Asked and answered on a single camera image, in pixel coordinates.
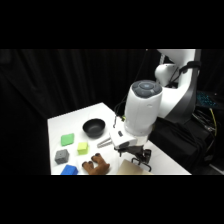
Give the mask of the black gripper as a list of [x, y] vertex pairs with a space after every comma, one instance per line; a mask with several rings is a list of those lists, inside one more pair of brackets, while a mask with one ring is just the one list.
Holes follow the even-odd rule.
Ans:
[[131, 162], [137, 165], [140, 165], [140, 162], [142, 162], [146, 166], [151, 166], [149, 164], [150, 158], [151, 158], [151, 153], [152, 151], [150, 149], [144, 149], [142, 146], [129, 146], [127, 147], [126, 145], [122, 147], [116, 148], [116, 151], [118, 151], [120, 154], [122, 153], [130, 153], [134, 155], [131, 159]]

